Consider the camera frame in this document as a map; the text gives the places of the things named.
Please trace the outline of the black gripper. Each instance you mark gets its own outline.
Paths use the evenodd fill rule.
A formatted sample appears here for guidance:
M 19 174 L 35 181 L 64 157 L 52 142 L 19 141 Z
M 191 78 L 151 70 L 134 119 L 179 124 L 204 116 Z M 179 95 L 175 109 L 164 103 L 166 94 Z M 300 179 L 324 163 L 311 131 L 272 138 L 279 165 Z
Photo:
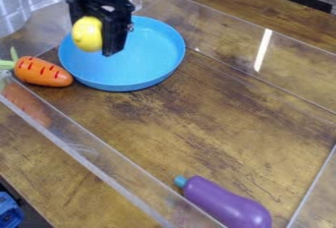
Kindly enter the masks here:
M 132 29 L 128 0 L 67 0 L 71 23 L 84 17 L 103 16 L 103 55 L 110 57 L 124 50 L 127 34 Z

